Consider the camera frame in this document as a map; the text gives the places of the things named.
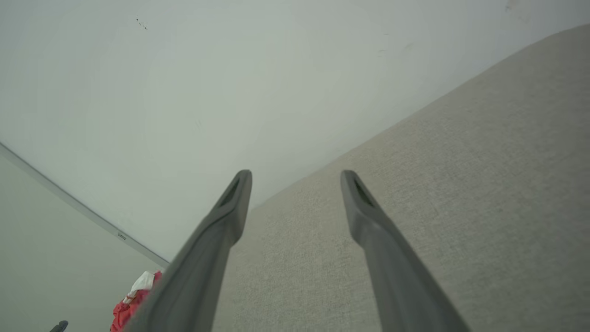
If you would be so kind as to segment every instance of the beige fabric surface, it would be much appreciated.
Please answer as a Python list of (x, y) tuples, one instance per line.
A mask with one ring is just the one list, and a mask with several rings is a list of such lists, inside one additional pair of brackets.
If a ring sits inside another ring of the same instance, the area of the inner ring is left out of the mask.
[(214, 329), (380, 329), (352, 169), (474, 331), (590, 330), (589, 108), (590, 26), (510, 56), (250, 211)]

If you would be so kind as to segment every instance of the red fabric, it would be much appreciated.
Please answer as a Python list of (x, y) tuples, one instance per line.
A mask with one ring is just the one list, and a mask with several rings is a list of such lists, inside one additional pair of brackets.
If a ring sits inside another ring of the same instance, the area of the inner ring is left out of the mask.
[[(158, 280), (162, 278), (162, 273), (157, 271), (153, 276), (153, 284), (156, 285)], [(143, 300), (149, 294), (149, 290), (147, 289), (140, 289), (137, 291), (135, 298), (131, 301), (130, 304), (123, 303), (123, 300), (119, 302), (115, 308), (113, 309), (114, 320), (113, 324), (111, 324), (110, 332), (122, 332), (123, 327), (127, 324), (127, 322), (131, 319), (131, 317), (135, 314), (139, 305), (143, 302)]]

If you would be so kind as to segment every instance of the white wall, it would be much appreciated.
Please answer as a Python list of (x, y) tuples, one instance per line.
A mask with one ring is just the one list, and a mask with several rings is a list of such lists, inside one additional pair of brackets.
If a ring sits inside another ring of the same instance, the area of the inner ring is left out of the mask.
[(143, 271), (159, 269), (0, 155), (2, 331), (105, 332)]
[(170, 260), (239, 169), (259, 205), (588, 22), (588, 0), (3, 0), (0, 141)]

